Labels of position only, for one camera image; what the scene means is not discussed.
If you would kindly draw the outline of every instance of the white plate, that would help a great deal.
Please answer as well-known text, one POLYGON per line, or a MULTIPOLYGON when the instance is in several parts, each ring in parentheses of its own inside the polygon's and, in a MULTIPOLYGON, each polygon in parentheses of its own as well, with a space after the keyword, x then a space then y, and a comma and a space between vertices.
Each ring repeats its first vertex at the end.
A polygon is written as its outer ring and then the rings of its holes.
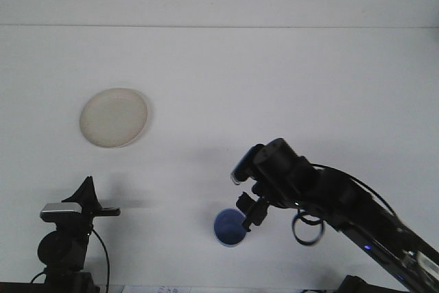
POLYGON ((91 143, 116 148, 134 141, 146 119, 147 106, 140 93, 133 89, 107 89, 87 102, 80 128, 91 143))

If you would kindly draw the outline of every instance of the black cable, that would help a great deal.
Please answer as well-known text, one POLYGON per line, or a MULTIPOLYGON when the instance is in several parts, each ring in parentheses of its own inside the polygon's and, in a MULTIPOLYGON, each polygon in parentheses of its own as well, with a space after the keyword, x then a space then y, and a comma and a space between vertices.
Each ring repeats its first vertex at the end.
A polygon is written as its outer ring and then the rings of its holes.
POLYGON ((309 215, 306 211, 299 211, 296 214, 296 216, 293 218, 293 222, 291 223, 291 228, 293 230, 293 236, 296 239, 296 241, 303 246, 313 246, 316 245, 323 237, 324 235, 324 221, 322 219, 319 220, 308 220, 305 218, 305 216, 309 215), (317 226, 320 225, 320 232, 318 233, 318 236, 312 240, 303 240, 297 236, 296 233, 296 224, 297 221, 301 220, 305 224, 308 224, 309 226, 317 226))
POLYGON ((343 173, 345 175, 347 175, 351 180, 354 180, 356 183, 358 183, 359 185, 361 185, 363 188, 365 188, 366 190, 368 190, 370 193, 372 193, 375 197, 377 197, 389 210, 389 212, 394 215, 396 218, 398 217, 398 215, 396 214, 396 212, 393 210, 393 208, 389 205, 388 202, 385 201, 384 198, 382 198, 374 189, 372 189, 371 187, 369 187, 366 183, 361 182, 359 179, 355 178, 354 176, 347 174, 346 172, 340 171, 339 169, 333 168, 333 167, 329 167, 326 165, 320 165, 320 164, 311 164, 314 167, 320 167, 320 168, 325 168, 325 169, 333 169, 335 171, 338 171, 340 173, 343 173))
POLYGON ((327 293, 326 290, 303 290, 301 293, 306 293, 306 292, 327 293))
POLYGON ((92 229, 92 232, 96 235, 96 237, 98 238, 98 240, 101 242, 102 247, 104 248, 105 258, 107 259, 107 283, 106 283, 106 290, 105 290, 105 293, 108 293, 108 288, 110 287, 110 259, 108 258, 107 247, 105 247, 104 241, 103 241, 102 238, 97 234, 96 230, 95 230, 95 229, 92 229))
POLYGON ((32 280, 30 281, 30 283, 32 284, 33 282, 35 282, 35 279, 39 278, 39 276, 41 276, 42 274, 45 274, 44 271, 40 272, 39 274, 37 274, 34 278, 32 278, 32 280))

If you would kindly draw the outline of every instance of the black robotic arm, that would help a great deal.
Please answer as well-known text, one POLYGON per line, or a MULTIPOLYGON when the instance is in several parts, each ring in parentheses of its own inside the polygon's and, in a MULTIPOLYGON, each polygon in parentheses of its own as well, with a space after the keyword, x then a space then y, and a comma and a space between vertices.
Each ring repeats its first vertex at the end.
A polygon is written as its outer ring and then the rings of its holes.
MULTIPOLYGON (((314 224, 323 227, 326 222, 343 232, 410 292, 439 292, 439 253, 406 227, 390 207, 378 204, 355 178, 330 167, 316 167, 283 139, 251 148, 232 172, 235 184, 256 180, 252 192, 259 199, 254 201, 243 193, 237 201, 246 215, 243 227, 250 231, 251 224, 260 225, 270 205, 298 209, 298 217, 312 215, 320 219, 314 224)), ((346 280, 351 283, 356 278, 346 280)), ((377 287, 341 291, 342 286, 340 293, 378 292, 377 287)))

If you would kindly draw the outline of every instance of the blue cup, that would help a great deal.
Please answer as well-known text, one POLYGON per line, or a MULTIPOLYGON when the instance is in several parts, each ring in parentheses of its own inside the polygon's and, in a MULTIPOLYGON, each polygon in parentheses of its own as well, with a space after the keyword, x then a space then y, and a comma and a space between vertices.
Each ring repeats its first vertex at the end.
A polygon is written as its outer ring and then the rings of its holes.
POLYGON ((213 223, 213 230, 218 240, 227 247, 238 245, 246 236, 242 227, 244 214, 237 209, 223 209, 213 223))

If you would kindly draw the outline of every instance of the white table surface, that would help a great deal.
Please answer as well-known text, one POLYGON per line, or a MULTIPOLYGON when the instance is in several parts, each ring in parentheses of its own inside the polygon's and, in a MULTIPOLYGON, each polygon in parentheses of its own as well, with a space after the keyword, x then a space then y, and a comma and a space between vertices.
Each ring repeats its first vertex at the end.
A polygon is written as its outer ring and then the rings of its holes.
MULTIPOLYGON (((43 269, 39 211, 93 175, 113 284, 336 288, 347 274, 401 286, 343 234, 297 244, 293 211, 270 209, 235 248, 218 244, 215 214, 251 184, 231 169, 256 143, 284 137, 310 161, 376 189, 434 248, 439 37, 434 29, 0 27, 0 280, 43 269), (150 118, 132 145, 81 135, 95 93, 139 90, 150 118)), ((104 283, 91 239, 86 270, 104 283)))

